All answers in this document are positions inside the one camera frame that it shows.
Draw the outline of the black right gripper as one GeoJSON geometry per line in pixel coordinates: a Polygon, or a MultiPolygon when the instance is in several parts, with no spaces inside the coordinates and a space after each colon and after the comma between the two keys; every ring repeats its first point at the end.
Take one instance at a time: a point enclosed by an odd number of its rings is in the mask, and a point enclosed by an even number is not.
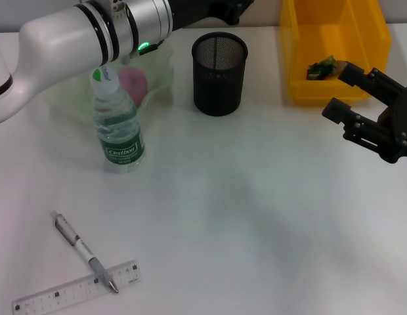
{"type": "Polygon", "coordinates": [[[344,124],[343,138],[377,153],[388,163],[407,157],[407,87],[397,83],[377,68],[365,74],[362,68],[348,62],[338,79],[352,87],[357,86],[387,106],[381,114],[380,125],[351,110],[351,107],[333,98],[322,115],[336,124],[344,124]]]}

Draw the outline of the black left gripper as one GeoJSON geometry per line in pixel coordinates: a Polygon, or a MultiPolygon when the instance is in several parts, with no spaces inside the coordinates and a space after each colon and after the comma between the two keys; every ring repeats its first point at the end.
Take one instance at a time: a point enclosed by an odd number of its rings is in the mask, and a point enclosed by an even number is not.
{"type": "Polygon", "coordinates": [[[172,30],[206,18],[216,18],[229,26],[235,26],[252,3],[252,0],[172,0],[169,2],[173,17],[172,30]]]}

